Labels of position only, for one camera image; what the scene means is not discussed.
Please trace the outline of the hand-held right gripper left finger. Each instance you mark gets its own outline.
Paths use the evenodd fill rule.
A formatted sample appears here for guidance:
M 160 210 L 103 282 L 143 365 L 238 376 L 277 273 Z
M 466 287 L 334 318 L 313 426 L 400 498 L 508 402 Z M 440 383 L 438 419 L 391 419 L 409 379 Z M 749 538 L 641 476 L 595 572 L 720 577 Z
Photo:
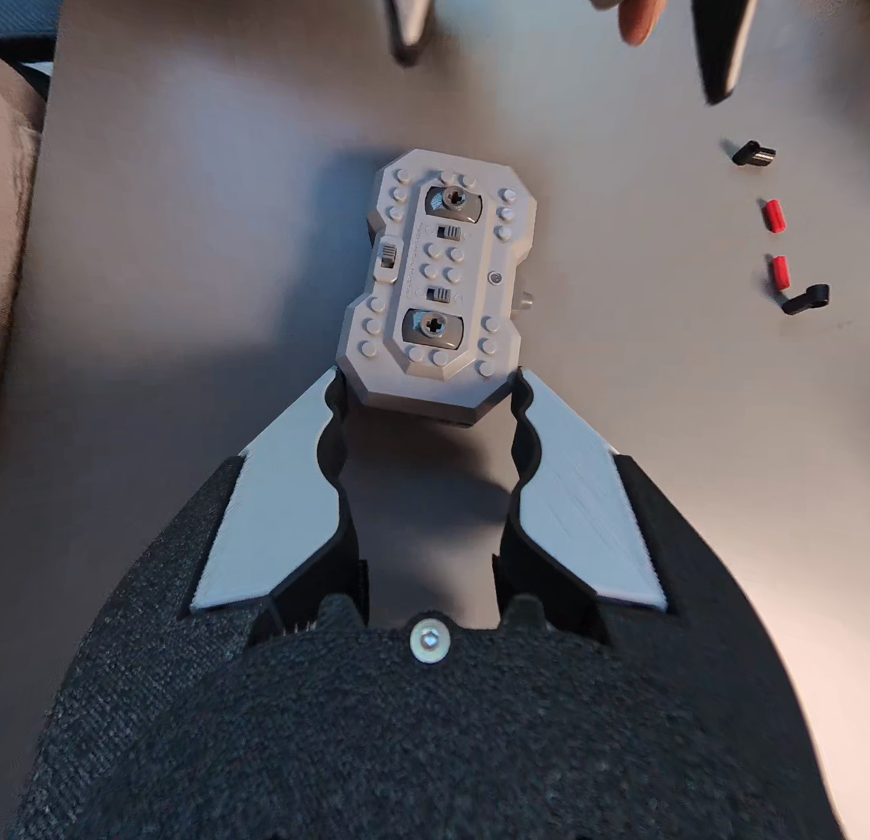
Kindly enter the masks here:
M 317 610 L 325 595 L 357 596 L 357 536 L 339 484 L 345 415 L 331 367 L 243 450 L 191 610 L 262 600 Z

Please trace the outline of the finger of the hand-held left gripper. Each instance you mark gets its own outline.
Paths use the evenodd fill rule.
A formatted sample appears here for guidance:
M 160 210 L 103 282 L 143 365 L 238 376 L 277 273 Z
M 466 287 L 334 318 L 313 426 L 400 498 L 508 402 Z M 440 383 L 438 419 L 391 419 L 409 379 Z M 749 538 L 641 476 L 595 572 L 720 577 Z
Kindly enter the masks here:
M 398 64 L 416 64 L 428 39 L 435 0 L 386 0 L 391 52 Z
M 738 83 L 759 0 L 691 0 L 695 48 L 707 104 L 720 104 Z

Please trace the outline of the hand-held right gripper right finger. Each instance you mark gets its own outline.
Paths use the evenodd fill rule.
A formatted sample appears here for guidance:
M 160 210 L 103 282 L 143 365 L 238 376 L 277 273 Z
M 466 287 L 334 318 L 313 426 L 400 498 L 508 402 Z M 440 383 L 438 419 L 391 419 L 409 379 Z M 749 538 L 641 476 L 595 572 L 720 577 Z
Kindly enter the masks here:
M 511 411 L 517 483 L 499 552 L 507 585 L 546 610 L 667 610 L 615 449 L 531 370 L 517 370 Z

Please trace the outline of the grey brick remote control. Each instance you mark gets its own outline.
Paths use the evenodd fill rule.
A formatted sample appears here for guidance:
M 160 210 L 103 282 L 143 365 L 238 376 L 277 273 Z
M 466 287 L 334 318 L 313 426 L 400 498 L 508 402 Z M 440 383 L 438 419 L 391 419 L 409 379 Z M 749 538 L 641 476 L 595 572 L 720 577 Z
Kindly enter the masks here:
M 483 160 L 416 149 L 377 173 L 369 269 L 336 355 L 362 405 L 469 427 L 510 394 L 537 207 Z

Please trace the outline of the person's left hand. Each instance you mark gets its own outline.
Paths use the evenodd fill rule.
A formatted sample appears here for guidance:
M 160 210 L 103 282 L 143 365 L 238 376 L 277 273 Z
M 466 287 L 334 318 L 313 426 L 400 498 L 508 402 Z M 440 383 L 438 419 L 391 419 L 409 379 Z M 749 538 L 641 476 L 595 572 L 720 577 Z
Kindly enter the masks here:
M 668 0 L 623 0 L 618 8 L 620 36 L 631 47 L 641 46 L 655 29 Z

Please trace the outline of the grey office chair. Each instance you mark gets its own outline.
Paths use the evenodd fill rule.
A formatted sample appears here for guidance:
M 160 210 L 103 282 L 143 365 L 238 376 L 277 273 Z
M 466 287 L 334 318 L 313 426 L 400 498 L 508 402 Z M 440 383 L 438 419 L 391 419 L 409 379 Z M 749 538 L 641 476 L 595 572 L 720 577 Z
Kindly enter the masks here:
M 1 57 L 7 62 L 52 62 L 63 0 L 1 0 Z

